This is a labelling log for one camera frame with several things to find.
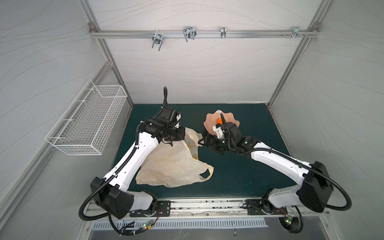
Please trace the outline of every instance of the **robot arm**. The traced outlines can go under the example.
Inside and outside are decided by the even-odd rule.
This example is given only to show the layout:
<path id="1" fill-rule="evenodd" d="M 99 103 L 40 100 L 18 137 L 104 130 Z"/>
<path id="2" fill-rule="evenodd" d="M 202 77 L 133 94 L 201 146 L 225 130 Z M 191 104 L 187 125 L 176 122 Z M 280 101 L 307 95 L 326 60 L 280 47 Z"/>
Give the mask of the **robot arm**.
<path id="1" fill-rule="evenodd" d="M 164 87 L 164 103 L 161 110 L 152 118 L 141 122 L 136 130 L 136 140 L 118 164 L 102 179 L 95 177 L 91 182 L 92 194 L 79 209 L 82 220 L 95 220 L 109 214 L 123 218 L 128 212 L 143 210 L 143 214 L 155 212 L 157 197 L 149 192 L 127 191 L 133 176 L 150 152 L 164 139 L 165 141 L 184 140 L 185 127 L 179 125 L 181 114 L 168 107 L 167 89 Z M 84 215 L 84 209 L 91 199 L 107 213 L 95 217 Z"/>
<path id="2" fill-rule="evenodd" d="M 232 122 L 225 122 L 223 117 L 222 121 L 224 125 L 218 123 L 213 127 L 217 136 L 207 134 L 199 141 L 200 145 L 219 154 L 233 152 L 237 155 L 246 155 L 276 169 L 296 182 L 292 187 L 269 189 L 257 207 L 266 214 L 272 214 L 277 208 L 291 205 L 304 205 L 315 212 L 324 210 L 333 191 L 333 185 L 304 168 L 320 171 L 329 177 L 323 164 L 320 162 L 310 164 L 286 156 L 254 137 L 243 137 L 238 127 Z"/>

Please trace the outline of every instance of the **orange object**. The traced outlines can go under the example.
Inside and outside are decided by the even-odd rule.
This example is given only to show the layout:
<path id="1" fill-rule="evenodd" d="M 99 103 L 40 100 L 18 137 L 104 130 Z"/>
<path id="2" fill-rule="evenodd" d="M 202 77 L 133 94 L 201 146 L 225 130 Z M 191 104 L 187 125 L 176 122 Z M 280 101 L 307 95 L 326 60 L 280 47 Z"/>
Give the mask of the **orange object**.
<path id="1" fill-rule="evenodd" d="M 226 122 L 233 122 L 234 124 L 236 124 L 236 126 L 240 125 L 240 122 L 235 120 L 233 113 L 224 113 L 221 110 L 217 110 L 215 113 L 208 113 L 207 118 L 204 122 L 204 127 L 212 135 L 217 135 L 216 132 L 212 129 L 212 127 L 218 123 L 223 124 L 220 116 L 221 113 L 224 115 L 224 119 Z"/>

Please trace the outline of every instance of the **black cable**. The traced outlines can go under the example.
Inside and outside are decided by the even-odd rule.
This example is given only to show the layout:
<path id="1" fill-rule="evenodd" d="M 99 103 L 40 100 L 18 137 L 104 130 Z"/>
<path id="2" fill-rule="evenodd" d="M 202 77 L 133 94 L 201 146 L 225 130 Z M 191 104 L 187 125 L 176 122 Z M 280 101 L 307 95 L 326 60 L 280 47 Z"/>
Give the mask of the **black cable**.
<path id="1" fill-rule="evenodd" d="M 112 221 L 112 216 L 111 214 L 108 214 L 108 219 L 109 219 L 109 223 L 111 224 L 113 230 L 115 230 L 118 234 L 122 235 L 122 236 L 133 236 L 133 235 L 136 235 L 136 234 L 139 234 L 139 233 L 143 233 L 145 232 L 147 229 L 143 229 L 142 227 L 137 229 L 136 231 L 134 232 L 129 232 L 129 233 L 123 233 L 121 232 L 117 227 L 116 225 L 113 223 Z"/>
<path id="2" fill-rule="evenodd" d="M 296 208 L 296 211 L 299 215 L 299 229 L 298 230 L 289 230 L 290 233 L 299 233 L 303 230 L 303 226 L 304 226 L 304 220 L 303 220 L 303 216 L 301 215 L 301 212 L 299 211 L 299 208 L 297 206 L 295 206 Z"/>
<path id="3" fill-rule="evenodd" d="M 163 89 L 163 92 L 164 92 L 164 101 L 163 101 L 163 105 L 161 106 L 160 110 L 158 111 L 158 113 L 156 113 L 153 117 L 149 118 L 149 119 L 154 119 L 155 117 L 157 117 L 161 111 L 163 111 L 163 108 L 165 106 L 168 106 L 168 102 L 167 102 L 167 97 L 168 97 L 168 90 L 167 90 L 167 87 L 164 87 Z"/>
<path id="4" fill-rule="evenodd" d="M 121 231 L 121 232 L 124 232 L 124 231 L 126 230 L 126 228 L 133 228 L 134 226 L 135 226 L 135 222 L 131 222 L 131 223 L 125 225 L 124 227 L 122 227 L 122 228 L 120 229 L 120 231 Z"/>
<path id="5" fill-rule="evenodd" d="M 226 127 L 227 130 L 228 130 L 228 137 L 230 137 L 230 129 L 227 127 L 227 123 L 225 122 L 225 119 L 224 119 L 223 114 L 221 113 L 220 115 L 221 115 L 221 119 L 222 119 L 223 124 L 225 125 L 225 127 Z M 230 139 L 227 140 L 229 150 L 230 150 L 231 152 L 233 152 L 232 149 L 230 148 L 229 141 L 230 141 Z M 332 180 L 330 177 L 328 177 L 328 176 L 322 174 L 321 172 L 319 172 L 319 171 L 317 171 L 317 170 L 315 170 L 315 169 L 313 169 L 313 168 L 311 168 L 311 167 L 308 167 L 307 165 L 304 165 L 304 164 L 302 164 L 302 163 L 296 161 L 295 159 L 293 159 L 293 158 L 291 158 L 291 157 L 289 157 L 289 156 L 287 156 L 287 155 L 285 155 L 285 154 L 283 154 L 283 153 L 281 153 L 281 152 L 278 152 L 278 151 L 276 151 L 276 150 L 274 150 L 274 149 L 258 147 L 258 148 L 255 148 L 255 149 L 252 149 L 252 150 L 243 152 L 243 153 L 235 153 L 235 152 L 233 152 L 233 153 L 234 153 L 234 154 L 237 154 L 237 155 L 246 155 L 246 154 L 249 154 L 249 153 L 252 153 L 252 152 L 255 152 L 255 151 L 265 151 L 265 152 L 271 152 L 271 153 L 274 153 L 274 154 L 276 154 L 276 155 L 278 155 L 278 156 L 280 156 L 280 157 L 283 157 L 283 158 L 285 158 L 285 159 L 287 159 L 287 160 L 293 162 L 294 164 L 298 165 L 299 167 L 302 167 L 302 168 L 304 168 L 304 169 L 307 169 L 308 171 L 311 171 L 311 172 L 313 172 L 313 173 L 316 173 L 317 175 L 319 175 L 320 177 L 326 179 L 328 182 L 330 182 L 332 185 L 334 185 L 334 186 L 341 192 L 341 194 L 344 196 L 344 198 L 345 198 L 345 200 L 346 200 L 346 204 L 345 204 L 345 206 L 343 206 L 343 207 L 332 206 L 332 205 L 328 205 L 328 204 L 327 204 L 327 205 L 326 205 L 327 208 L 329 208 L 329 209 L 333 209 L 333 210 L 337 210 L 337 211 L 346 211 L 346 210 L 349 210 L 349 209 L 352 207 L 352 200 L 351 200 L 351 198 L 349 197 L 348 193 L 347 193 L 347 192 L 346 192 L 346 191 L 345 191 L 345 190 L 344 190 L 344 189 L 343 189 L 337 182 L 335 182 L 334 180 Z"/>
<path id="6" fill-rule="evenodd" d="M 139 124 L 136 128 L 136 136 L 135 136 L 135 146 L 138 146 L 139 145 L 139 130 L 140 130 L 140 127 L 141 127 L 142 124 Z M 127 157 L 127 159 L 120 165 L 120 167 L 118 169 L 116 169 L 115 171 L 115 174 L 118 174 L 123 168 L 124 166 L 128 163 L 128 161 L 132 158 L 132 156 L 135 154 L 136 152 L 136 147 L 133 148 L 132 152 L 129 154 L 129 156 Z M 99 214 L 97 216 L 86 216 L 84 214 L 84 209 L 85 207 L 87 206 L 88 202 L 91 201 L 91 199 L 96 196 L 97 193 L 99 193 L 110 181 L 112 181 L 112 179 L 114 178 L 115 176 L 112 175 L 110 176 L 107 180 L 104 181 L 104 183 L 102 185 L 100 185 L 100 187 L 98 189 L 96 189 L 93 193 L 91 193 L 91 195 L 89 195 L 85 200 L 84 202 L 81 204 L 80 208 L 79 208 L 79 217 L 81 218 L 81 220 L 84 220 L 84 221 L 93 221 L 93 220 L 96 220 L 96 219 L 100 219 L 100 218 L 103 218 L 103 217 L 106 217 L 108 216 L 108 212 L 106 213 L 103 213 L 103 214 Z"/>
<path id="7" fill-rule="evenodd" d="M 229 151 L 231 151 L 232 153 L 234 154 L 237 154 L 237 152 L 234 152 L 231 148 L 231 145 L 230 145 L 230 137 L 231 137 L 231 130 L 229 129 L 229 127 L 227 126 L 227 122 L 225 121 L 224 119 L 224 115 L 222 113 L 220 113 L 220 117 L 221 117 L 221 121 L 223 122 L 224 126 L 227 128 L 227 131 L 228 131 L 228 140 L 227 140 L 227 147 L 229 148 Z"/>
<path id="8" fill-rule="evenodd" d="M 164 87 L 164 88 L 163 88 L 163 92 L 164 92 L 163 106 L 168 106 L 168 102 L 167 102 L 168 89 L 167 89 L 167 87 Z"/>
<path id="9" fill-rule="evenodd" d="M 244 203 L 243 205 L 242 205 L 242 208 L 243 209 L 248 209 L 249 207 L 251 207 L 251 208 L 253 208 L 253 209 L 259 209 L 260 207 L 256 207 L 256 206 L 254 206 L 254 205 L 252 205 L 252 204 L 248 204 L 248 203 Z"/>

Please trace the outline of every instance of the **white wall panel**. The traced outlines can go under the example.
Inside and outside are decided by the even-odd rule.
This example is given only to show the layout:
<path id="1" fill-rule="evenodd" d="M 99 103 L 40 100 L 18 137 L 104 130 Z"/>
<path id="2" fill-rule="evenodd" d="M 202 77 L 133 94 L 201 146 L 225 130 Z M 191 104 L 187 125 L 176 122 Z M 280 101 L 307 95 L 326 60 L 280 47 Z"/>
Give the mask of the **white wall panel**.
<path id="1" fill-rule="evenodd" d="M 320 0 L 89 0 L 102 30 L 266 30 L 308 27 Z"/>
<path id="2" fill-rule="evenodd" d="M 74 239 L 82 222 L 79 207 L 91 194 L 91 181 L 103 177 L 114 161 L 128 111 L 125 103 L 103 155 L 67 156 L 55 151 L 0 239 Z"/>
<path id="3" fill-rule="evenodd" d="M 0 202 L 106 59 L 76 0 L 0 6 Z"/>
<path id="4" fill-rule="evenodd" d="M 107 40 L 134 103 L 265 103 L 298 39 Z"/>
<path id="5" fill-rule="evenodd" d="M 293 155 L 350 194 L 330 211 L 341 239 L 382 239 L 384 3 L 335 0 L 272 109 Z M 333 205 L 345 200 L 335 190 Z"/>

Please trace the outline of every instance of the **wire basket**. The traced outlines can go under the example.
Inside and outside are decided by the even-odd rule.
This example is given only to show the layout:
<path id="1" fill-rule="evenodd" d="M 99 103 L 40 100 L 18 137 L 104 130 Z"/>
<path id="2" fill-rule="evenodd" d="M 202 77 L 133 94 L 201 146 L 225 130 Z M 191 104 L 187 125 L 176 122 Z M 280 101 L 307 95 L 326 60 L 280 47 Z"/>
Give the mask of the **wire basket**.
<path id="1" fill-rule="evenodd" d="M 127 98 L 121 85 L 90 82 L 45 138 L 67 155 L 101 155 Z"/>

